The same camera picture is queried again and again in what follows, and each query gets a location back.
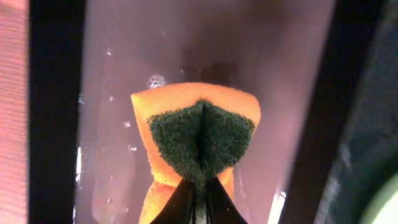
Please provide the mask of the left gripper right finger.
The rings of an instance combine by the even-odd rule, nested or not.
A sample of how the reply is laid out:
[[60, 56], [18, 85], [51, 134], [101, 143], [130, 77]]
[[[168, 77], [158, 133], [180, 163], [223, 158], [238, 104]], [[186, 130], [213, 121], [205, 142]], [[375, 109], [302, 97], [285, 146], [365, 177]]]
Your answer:
[[248, 224], [227, 194], [219, 178], [206, 185], [206, 222], [209, 224]]

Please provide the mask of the light blue plate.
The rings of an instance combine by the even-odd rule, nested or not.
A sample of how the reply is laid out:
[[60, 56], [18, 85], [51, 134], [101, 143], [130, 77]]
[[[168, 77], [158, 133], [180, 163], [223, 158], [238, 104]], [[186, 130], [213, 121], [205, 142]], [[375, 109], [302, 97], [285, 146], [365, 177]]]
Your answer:
[[371, 197], [359, 224], [397, 224], [397, 173], [388, 178]]

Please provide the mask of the yellow green scrub sponge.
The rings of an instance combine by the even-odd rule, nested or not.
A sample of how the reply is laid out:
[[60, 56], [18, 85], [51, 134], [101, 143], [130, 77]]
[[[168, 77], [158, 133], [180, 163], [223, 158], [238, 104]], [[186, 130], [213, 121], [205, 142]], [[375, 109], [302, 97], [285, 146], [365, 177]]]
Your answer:
[[255, 96], [210, 83], [188, 82], [133, 93], [136, 123], [154, 181], [140, 223], [151, 223], [181, 180], [197, 187], [197, 223], [205, 223], [205, 182], [219, 178], [234, 198], [233, 167], [261, 120]]

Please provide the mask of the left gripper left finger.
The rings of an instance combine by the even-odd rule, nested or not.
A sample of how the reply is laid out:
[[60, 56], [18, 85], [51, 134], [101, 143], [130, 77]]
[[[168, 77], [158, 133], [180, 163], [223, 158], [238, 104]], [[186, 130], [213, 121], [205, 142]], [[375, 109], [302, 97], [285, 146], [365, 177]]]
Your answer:
[[196, 186], [182, 179], [161, 212], [150, 224], [196, 224]]

